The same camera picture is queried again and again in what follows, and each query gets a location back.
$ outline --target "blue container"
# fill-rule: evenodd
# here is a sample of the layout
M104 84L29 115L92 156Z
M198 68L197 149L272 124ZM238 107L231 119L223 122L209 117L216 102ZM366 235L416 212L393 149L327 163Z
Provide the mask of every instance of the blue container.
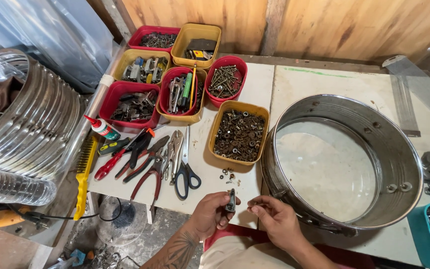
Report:
M430 221L427 217L429 207L430 204L414 208L408 214L408 222L419 260L423 266L430 269Z

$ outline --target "red plastic container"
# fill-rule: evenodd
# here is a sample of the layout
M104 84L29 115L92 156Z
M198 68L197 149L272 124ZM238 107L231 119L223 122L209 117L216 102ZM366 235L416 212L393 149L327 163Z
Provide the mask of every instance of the red plastic container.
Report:
M238 92L234 96L228 97L228 98L217 98L217 97L213 96L212 94L210 94L210 92L208 91L208 88L210 87L210 84L212 83L212 77L214 76L215 69L217 69L219 67L223 67L223 66L232 66L232 65L236 65L236 68L238 68L238 72L235 73L235 77L238 78L237 81L240 81L240 79L241 79L242 84L240 85L240 90L238 90ZM205 93L208 95L208 98L210 99L212 104L215 107L219 108L220 105L225 101L238 100L238 96L242 92L243 85L245 84L245 79L247 78L247 73L248 73L247 64L241 58L238 58L235 56L223 56L223 57L218 58L212 64L212 67L208 71L208 75L207 75L207 78L205 80L205 86L204 86Z
M160 32L162 34L179 34L180 28L144 25L138 28L137 31L135 31L134 35L128 40L127 45L130 48L145 49L145 50L161 50L161 51L166 51L170 53L170 51L172 50L172 47L151 48L151 47L139 46L139 43L142 40L142 37L146 34L152 34L152 32Z
M169 85L170 85L170 80L173 79L176 76L180 76L182 74L188 74L188 73L193 73L194 70L188 67L172 67L171 69L169 69L169 71L165 72L164 77L162 78L162 87L161 87L161 92L160 92L160 108L162 109L162 111L165 114L169 114L167 112L168 109L168 104L169 104L169 98L170 98L170 89L169 89ZM198 83L198 79L197 76L195 76L195 85L197 85ZM195 92L194 92L194 103L197 102L197 89L198 87L194 87ZM195 113L195 108L196 106L192 106L191 109L189 109L187 112L185 113L178 113L178 114L169 114L172 116L191 116Z
M145 127L155 128L159 123L160 114L154 108L152 117L148 120L138 120L134 122L122 122L117 120L111 120L110 117L114 111L116 111L117 105L119 104L119 98L125 93L133 92L148 92L151 90L156 90L158 93L158 99L160 98L160 88L155 84L145 84L145 83L135 83L129 81L116 81L111 84L107 92L106 98L102 103L99 111L99 117L104 119L106 122L115 126L128 127L133 129L143 129Z

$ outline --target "glue bottle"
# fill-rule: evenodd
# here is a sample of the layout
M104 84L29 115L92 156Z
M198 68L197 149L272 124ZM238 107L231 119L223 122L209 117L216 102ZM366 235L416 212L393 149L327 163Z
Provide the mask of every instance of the glue bottle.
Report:
M114 129L112 125L108 124L105 120L93 119L91 117L87 117L86 115L84 115L84 117L86 117L86 119L88 119L91 122L92 130L95 131L96 133L100 134L101 136L109 140L113 140L113 141L119 140L120 133L116 129Z

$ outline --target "human hand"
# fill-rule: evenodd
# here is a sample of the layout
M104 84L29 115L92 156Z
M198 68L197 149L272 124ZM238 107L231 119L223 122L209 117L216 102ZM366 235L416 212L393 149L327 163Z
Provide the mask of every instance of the human hand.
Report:
M241 203L237 197L235 200L237 205ZM228 192L207 194L195 207L194 213L186 225L195 231L200 240L212 236L215 229L224 230L235 215L234 212L225 210L228 202L230 202Z
M268 237L278 248L289 252L308 243L290 205L276 198L260 195L248 201L247 210L258 216L267 229Z

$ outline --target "yellow pencil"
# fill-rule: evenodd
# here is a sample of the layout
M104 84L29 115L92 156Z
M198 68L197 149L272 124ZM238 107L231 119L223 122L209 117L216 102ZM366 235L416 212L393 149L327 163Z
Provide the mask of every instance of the yellow pencil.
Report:
M194 103L194 84L195 84L195 71L197 69L197 63L194 64L194 75L192 76L192 93L190 94L190 109Z

